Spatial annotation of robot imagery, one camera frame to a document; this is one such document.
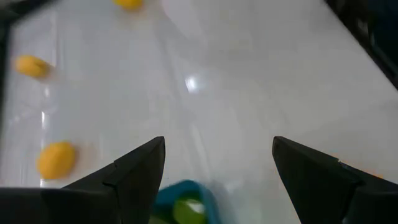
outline green ball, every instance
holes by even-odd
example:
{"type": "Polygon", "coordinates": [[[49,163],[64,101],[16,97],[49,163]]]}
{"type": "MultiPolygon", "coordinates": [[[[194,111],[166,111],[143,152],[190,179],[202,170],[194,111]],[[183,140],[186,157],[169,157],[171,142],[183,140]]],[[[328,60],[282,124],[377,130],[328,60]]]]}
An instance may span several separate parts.
{"type": "Polygon", "coordinates": [[[173,217],[179,224],[205,224],[205,206],[192,198],[180,198],[174,203],[173,217]]]}

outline green object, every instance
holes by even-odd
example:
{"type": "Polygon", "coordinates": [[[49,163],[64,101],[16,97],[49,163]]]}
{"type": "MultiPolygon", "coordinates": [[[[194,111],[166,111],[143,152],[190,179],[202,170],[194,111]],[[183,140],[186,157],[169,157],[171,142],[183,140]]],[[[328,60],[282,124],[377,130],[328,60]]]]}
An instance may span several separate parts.
{"type": "Polygon", "coordinates": [[[174,203],[173,217],[178,224],[205,224],[205,206],[194,198],[179,198],[174,203]]]}
{"type": "Polygon", "coordinates": [[[169,223],[158,217],[150,216],[148,224],[169,224],[169,223]]]}

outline blue bowl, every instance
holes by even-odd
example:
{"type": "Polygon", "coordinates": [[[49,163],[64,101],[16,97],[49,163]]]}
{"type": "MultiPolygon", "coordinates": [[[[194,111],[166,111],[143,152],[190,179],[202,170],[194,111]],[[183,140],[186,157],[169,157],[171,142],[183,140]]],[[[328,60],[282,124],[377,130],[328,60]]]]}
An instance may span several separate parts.
{"type": "Polygon", "coordinates": [[[154,215],[167,222],[174,223],[173,206],[176,200],[186,194],[195,194],[205,206],[207,224],[220,224],[216,200],[213,194],[202,184],[192,180],[183,180],[158,192],[154,204],[154,215]]]}

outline white table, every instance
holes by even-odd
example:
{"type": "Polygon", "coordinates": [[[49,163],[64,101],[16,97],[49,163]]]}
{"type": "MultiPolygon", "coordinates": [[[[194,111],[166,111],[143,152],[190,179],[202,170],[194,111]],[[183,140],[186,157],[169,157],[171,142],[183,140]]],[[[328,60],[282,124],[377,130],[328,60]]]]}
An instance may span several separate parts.
{"type": "Polygon", "coordinates": [[[207,185],[225,223],[300,223],[271,156],[283,135],[398,182],[398,94],[321,0],[59,0],[14,28],[0,185],[62,187],[155,136],[162,187],[207,185]],[[12,61],[54,67],[38,82],[12,61]],[[79,160],[44,182],[35,158],[79,160]]]}

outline yellow ball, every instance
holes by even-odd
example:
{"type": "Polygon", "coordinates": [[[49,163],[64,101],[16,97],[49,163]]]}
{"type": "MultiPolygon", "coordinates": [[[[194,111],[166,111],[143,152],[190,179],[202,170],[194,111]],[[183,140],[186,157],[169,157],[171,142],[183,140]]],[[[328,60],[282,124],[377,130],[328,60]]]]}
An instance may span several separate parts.
{"type": "Polygon", "coordinates": [[[19,73],[33,78],[44,78],[49,71],[47,62],[31,55],[22,55],[16,60],[16,69],[19,73]]]}
{"type": "Polygon", "coordinates": [[[114,0],[114,2],[127,10],[139,9],[143,3],[142,0],[114,0]]]}
{"type": "Polygon", "coordinates": [[[49,144],[37,159],[37,169],[45,180],[59,179],[69,174],[75,163],[75,149],[67,141],[49,144]]]}

